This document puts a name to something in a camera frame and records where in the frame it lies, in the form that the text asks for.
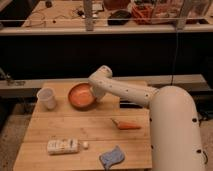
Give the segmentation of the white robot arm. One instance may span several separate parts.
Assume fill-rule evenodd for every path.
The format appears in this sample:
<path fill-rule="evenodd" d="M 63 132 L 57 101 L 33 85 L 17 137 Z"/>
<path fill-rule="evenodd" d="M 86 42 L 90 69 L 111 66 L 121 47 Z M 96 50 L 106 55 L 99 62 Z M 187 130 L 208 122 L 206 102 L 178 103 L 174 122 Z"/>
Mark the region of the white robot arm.
<path fill-rule="evenodd" d="M 97 99 L 108 92 L 149 109 L 152 171 L 205 171 L 198 113 L 186 90 L 117 81 L 106 65 L 88 80 Z"/>

